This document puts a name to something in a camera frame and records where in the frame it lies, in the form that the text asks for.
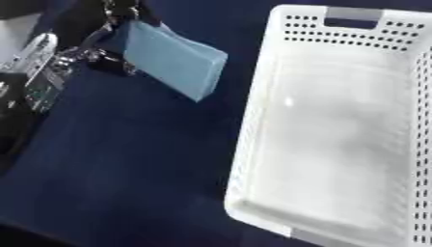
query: light blue block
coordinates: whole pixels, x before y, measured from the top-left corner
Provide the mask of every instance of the light blue block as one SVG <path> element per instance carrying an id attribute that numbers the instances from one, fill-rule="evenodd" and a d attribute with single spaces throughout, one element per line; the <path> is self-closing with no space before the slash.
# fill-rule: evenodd
<path id="1" fill-rule="evenodd" d="M 169 87 L 199 101 L 217 86 L 228 54 L 189 41 L 166 25 L 155 28 L 142 21 L 128 23 L 124 58 Z"/>

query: navy fabric surface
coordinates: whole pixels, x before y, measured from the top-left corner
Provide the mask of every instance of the navy fabric surface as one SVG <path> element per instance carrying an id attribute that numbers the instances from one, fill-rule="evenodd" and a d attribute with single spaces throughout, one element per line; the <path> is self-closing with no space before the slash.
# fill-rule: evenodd
<path id="1" fill-rule="evenodd" d="M 67 2 L 51 0 L 37 32 Z M 216 93 L 196 104 L 149 77 L 79 70 L 0 179 L 1 222 L 79 246 L 309 246 L 235 222 L 223 210 L 270 10 L 286 3 L 427 11 L 432 2 L 149 3 L 181 35 L 229 53 Z"/>

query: white plastic basket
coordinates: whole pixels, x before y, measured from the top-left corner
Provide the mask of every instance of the white plastic basket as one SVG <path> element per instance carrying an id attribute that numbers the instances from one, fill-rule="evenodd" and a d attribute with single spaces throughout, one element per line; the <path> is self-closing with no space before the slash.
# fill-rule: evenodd
<path id="1" fill-rule="evenodd" d="M 373 29 L 325 19 L 375 20 Z M 270 14 L 226 196 L 237 220 L 358 246 L 432 245 L 432 14 Z"/>

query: table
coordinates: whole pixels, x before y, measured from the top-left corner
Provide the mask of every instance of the table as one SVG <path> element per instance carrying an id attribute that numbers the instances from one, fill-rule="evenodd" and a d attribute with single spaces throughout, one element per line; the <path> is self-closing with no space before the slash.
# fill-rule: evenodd
<path id="1" fill-rule="evenodd" d="M 36 32 L 66 3 L 51 0 Z M 432 10 L 421 0 L 151 0 L 178 33 L 229 53 L 215 94 L 196 104 L 150 77 L 81 69 L 0 179 L 0 222 L 79 246 L 309 246 L 223 209 L 266 19 L 282 3 Z"/>

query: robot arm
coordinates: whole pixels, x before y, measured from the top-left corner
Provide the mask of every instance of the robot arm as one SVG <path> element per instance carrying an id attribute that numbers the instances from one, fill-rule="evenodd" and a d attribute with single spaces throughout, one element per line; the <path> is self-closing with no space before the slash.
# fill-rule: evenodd
<path id="1" fill-rule="evenodd" d="M 34 38 L 0 65 L 0 174 L 25 148 L 76 63 L 117 75 L 134 74 L 121 54 L 95 47 L 132 18 L 160 24 L 143 0 L 77 0 L 50 33 Z"/>

